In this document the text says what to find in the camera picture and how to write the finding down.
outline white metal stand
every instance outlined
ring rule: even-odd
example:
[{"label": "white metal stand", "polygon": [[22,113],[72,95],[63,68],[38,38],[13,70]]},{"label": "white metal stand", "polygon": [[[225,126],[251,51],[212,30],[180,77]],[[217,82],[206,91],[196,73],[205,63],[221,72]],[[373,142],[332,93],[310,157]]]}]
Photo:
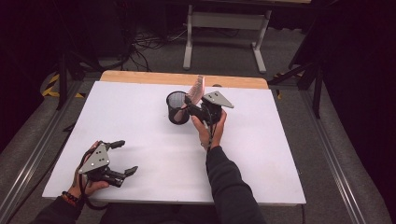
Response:
[{"label": "white metal stand", "polygon": [[193,12],[192,5],[189,5],[189,13],[187,16],[187,43],[184,53],[183,68],[189,70],[191,68],[192,55],[192,27],[211,27],[211,28],[228,28],[228,29],[244,29],[258,30],[259,36],[256,42],[251,43],[256,63],[261,73],[266,72],[262,53],[260,48],[268,22],[271,17],[271,11],[267,10],[265,15],[239,15],[227,13],[207,13]]}]

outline white board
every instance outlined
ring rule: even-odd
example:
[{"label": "white board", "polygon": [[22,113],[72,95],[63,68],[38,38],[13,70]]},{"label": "white board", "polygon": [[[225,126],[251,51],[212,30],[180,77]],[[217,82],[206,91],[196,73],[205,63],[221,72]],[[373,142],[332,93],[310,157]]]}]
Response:
[{"label": "white board", "polygon": [[[125,140],[110,149],[109,167],[123,173],[138,166],[121,188],[110,186],[92,199],[106,202],[213,203],[205,151],[189,120],[167,117],[166,96],[190,86],[96,82],[43,192],[55,198],[70,187],[84,152],[96,140]],[[290,148],[268,90],[206,87],[220,91],[234,106],[221,145],[234,161],[259,204],[305,203]]]}]

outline silver mounting plate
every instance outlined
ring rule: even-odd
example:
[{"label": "silver mounting plate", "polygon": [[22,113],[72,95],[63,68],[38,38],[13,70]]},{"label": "silver mounting plate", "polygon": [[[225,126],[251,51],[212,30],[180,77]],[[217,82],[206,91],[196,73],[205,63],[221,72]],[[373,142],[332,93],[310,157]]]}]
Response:
[{"label": "silver mounting plate", "polygon": [[214,105],[224,105],[233,108],[233,104],[230,103],[219,91],[213,91],[204,95],[204,98]]},{"label": "silver mounting plate", "polygon": [[80,174],[85,174],[91,170],[97,169],[102,166],[110,164],[107,150],[105,145],[100,145],[91,156],[85,161],[85,163],[78,170]]}]

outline black cup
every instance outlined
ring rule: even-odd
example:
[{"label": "black cup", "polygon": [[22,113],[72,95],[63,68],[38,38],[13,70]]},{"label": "black cup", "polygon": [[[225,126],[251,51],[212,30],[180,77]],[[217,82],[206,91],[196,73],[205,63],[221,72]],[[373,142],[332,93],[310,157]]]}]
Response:
[{"label": "black cup", "polygon": [[185,124],[190,119],[186,108],[181,108],[184,105],[184,97],[186,92],[174,91],[166,97],[168,104],[168,118],[174,124]]}]

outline forearm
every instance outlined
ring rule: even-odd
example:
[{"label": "forearm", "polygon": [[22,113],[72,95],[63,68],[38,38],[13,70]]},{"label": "forearm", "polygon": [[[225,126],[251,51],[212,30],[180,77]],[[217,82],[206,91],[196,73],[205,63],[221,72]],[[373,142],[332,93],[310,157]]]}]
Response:
[{"label": "forearm", "polygon": [[44,208],[31,224],[75,224],[80,211],[62,197],[58,197],[49,206]]},{"label": "forearm", "polygon": [[265,223],[251,189],[238,167],[222,151],[212,148],[206,157],[212,196],[222,223]]}]

